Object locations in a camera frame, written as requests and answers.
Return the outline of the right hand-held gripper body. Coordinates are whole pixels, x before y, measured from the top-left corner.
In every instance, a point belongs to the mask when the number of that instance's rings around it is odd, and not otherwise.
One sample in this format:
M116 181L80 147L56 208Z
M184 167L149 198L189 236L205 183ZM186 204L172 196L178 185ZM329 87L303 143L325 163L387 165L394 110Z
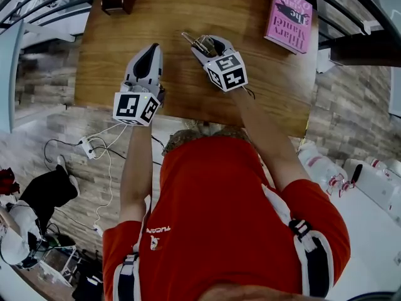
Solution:
M229 92L248 84L246 67L238 51L209 60L203 68L210 81L223 92Z

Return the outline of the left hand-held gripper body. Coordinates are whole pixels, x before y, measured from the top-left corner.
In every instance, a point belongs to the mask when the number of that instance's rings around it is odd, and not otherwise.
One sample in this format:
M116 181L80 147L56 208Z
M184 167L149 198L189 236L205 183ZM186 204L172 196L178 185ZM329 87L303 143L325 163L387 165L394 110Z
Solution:
M157 110L163 106L164 97L165 89L159 77L126 79L115 94L113 118L126 125L148 127Z

